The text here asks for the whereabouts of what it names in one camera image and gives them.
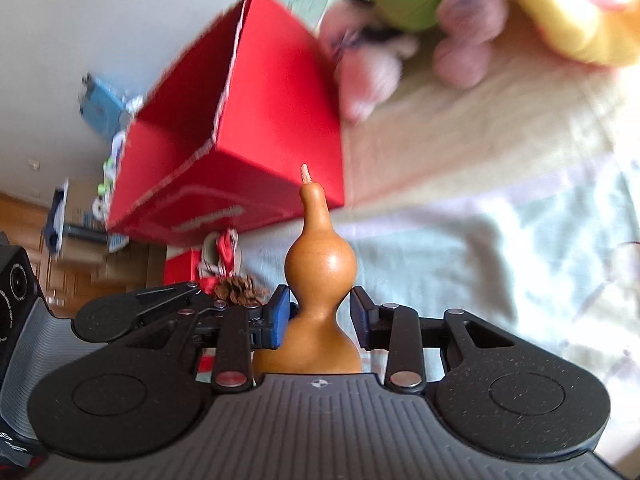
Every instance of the metal screw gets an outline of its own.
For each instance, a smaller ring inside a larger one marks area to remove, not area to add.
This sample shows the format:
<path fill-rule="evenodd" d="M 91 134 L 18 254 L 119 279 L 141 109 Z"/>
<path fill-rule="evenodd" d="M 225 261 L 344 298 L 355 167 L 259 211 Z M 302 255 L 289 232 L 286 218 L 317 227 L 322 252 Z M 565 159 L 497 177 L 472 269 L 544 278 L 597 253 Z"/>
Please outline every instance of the metal screw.
<path fill-rule="evenodd" d="M 391 383 L 401 388 L 413 388 L 422 382 L 422 377 L 415 372 L 403 370 L 396 372 L 390 377 Z"/>
<path fill-rule="evenodd" d="M 242 372 L 230 370 L 228 372 L 220 372 L 216 375 L 216 383 L 227 388 L 237 388 L 246 382 L 246 375 Z"/>

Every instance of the pink plush toy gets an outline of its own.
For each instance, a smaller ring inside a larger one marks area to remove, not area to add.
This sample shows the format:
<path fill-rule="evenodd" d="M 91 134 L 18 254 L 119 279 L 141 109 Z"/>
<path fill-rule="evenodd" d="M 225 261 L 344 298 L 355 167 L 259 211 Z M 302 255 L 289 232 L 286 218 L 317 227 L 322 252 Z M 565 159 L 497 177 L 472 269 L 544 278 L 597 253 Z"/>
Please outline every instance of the pink plush toy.
<path fill-rule="evenodd" d="M 438 77 L 462 89 L 481 82 L 491 59 L 489 41 L 504 30 L 508 12 L 506 0 L 442 0 L 436 16 L 448 38 L 433 53 Z"/>
<path fill-rule="evenodd" d="M 504 28 L 506 0 L 441 0 L 439 5 L 437 1 L 431 4 L 431 23 L 437 22 L 447 34 L 434 51 L 434 71 L 452 86 L 471 88 L 488 70 L 488 42 Z M 418 50 L 413 34 L 389 27 L 379 16 L 371 2 L 339 0 L 327 9 L 320 23 L 320 45 L 336 63 L 340 113 L 352 123 L 367 119 L 376 105 L 391 97 L 400 83 L 402 61 Z"/>
<path fill-rule="evenodd" d="M 380 37 L 371 38 L 376 31 Z M 367 119 L 376 105 L 391 97 L 400 84 L 402 60 L 418 50 L 415 36 L 383 35 L 371 6 L 358 0 L 339 0 L 320 23 L 320 46 L 336 63 L 340 114 L 351 123 Z"/>

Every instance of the gourd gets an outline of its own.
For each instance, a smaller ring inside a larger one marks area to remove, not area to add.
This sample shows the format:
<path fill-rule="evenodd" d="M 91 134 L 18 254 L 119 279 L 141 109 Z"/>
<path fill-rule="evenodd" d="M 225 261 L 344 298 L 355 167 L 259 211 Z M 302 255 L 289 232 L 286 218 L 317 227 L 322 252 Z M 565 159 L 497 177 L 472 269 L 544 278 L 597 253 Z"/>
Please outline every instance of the gourd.
<path fill-rule="evenodd" d="M 285 276 L 298 300 L 282 346 L 254 352 L 254 376 L 263 373 L 349 374 L 362 371 L 360 354 L 335 319 L 356 278 L 356 257 L 334 231 L 324 189 L 302 166 L 302 233 L 285 259 Z"/>

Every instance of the round pad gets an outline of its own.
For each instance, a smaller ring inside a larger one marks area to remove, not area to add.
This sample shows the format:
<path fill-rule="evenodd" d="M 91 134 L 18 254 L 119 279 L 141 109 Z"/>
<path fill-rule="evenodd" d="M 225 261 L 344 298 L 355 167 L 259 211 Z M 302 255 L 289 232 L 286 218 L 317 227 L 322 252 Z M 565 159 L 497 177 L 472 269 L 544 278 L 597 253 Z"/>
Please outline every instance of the round pad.
<path fill-rule="evenodd" d="M 28 413 L 50 449 L 82 460 L 122 460 L 170 444 L 201 408 L 193 378 L 167 355 L 112 346 L 41 380 Z"/>
<path fill-rule="evenodd" d="M 553 379 L 540 374 L 509 374 L 489 387 L 494 402 L 519 415 L 544 415 L 564 401 L 564 389 Z"/>
<path fill-rule="evenodd" d="M 131 329 L 139 309 L 138 302 L 127 294 L 91 300 L 76 314 L 74 332 L 89 343 L 114 341 Z"/>
<path fill-rule="evenodd" d="M 74 404 L 89 415 L 122 415 L 145 401 L 146 386 L 140 379 L 105 374 L 87 379 L 73 393 Z"/>
<path fill-rule="evenodd" d="M 596 377 L 533 346 L 476 352 L 436 390 L 436 406 L 454 433 L 520 460 L 593 449 L 610 410 Z"/>

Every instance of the camera lens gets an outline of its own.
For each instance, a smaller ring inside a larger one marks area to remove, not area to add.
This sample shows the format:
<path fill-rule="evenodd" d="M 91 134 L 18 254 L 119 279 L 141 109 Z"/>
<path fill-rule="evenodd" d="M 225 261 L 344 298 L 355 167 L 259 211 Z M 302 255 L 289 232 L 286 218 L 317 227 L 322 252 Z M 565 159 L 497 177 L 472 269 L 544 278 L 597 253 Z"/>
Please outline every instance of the camera lens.
<path fill-rule="evenodd" d="M 0 289 L 0 343 L 4 343 L 7 340 L 13 326 L 14 313 L 11 310 L 9 298 Z"/>
<path fill-rule="evenodd" d="M 15 299 L 21 301 L 27 295 L 27 273 L 20 264 L 15 264 L 9 274 L 9 285 Z"/>

